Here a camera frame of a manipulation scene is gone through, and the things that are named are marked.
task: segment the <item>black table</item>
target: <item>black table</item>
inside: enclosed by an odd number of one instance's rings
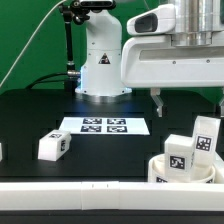
[[[218,117],[216,105],[186,91],[162,91],[168,108],[159,118],[147,91],[129,101],[95,104],[63,90],[11,90],[0,96],[1,182],[147,180],[148,161],[164,151],[170,134],[192,136],[198,115]],[[72,135],[57,162],[37,159],[39,139],[58,129],[65,116],[144,118],[149,136]],[[223,157],[223,124],[217,152]],[[221,223],[222,212],[38,211],[0,212],[0,223]]]

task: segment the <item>white cube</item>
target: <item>white cube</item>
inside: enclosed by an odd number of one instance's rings
[[[68,131],[53,130],[39,141],[38,159],[57,161],[68,151],[71,135]]]
[[[170,135],[165,141],[165,176],[168,182],[189,182],[194,159],[191,137]]]
[[[195,139],[194,164],[196,166],[208,167],[213,165],[220,122],[221,120],[216,118],[197,117],[193,132]]]

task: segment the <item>white paper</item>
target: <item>white paper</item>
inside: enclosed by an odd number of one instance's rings
[[[59,130],[71,134],[149,135],[144,118],[65,117]]]

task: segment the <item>camera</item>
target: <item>camera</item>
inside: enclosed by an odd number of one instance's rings
[[[107,9],[115,5],[114,0],[80,0],[80,6],[86,8]]]

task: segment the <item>green backdrop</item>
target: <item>green backdrop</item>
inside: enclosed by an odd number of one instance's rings
[[[40,21],[58,2],[59,0],[1,0],[0,80],[5,77]],[[159,0],[147,0],[147,2],[152,9],[158,6]],[[145,11],[146,6],[143,0],[118,4],[116,9],[111,11],[111,14],[116,16],[123,26],[122,43],[130,38],[126,32],[127,20]],[[79,69],[86,58],[85,25],[73,25],[73,45],[75,63]],[[24,88],[39,77],[64,71],[66,71],[64,22],[56,9],[41,27],[0,89],[0,93],[9,89]],[[63,88],[63,83],[41,84],[35,88]],[[192,90],[214,102],[218,102],[221,98],[220,88]]]

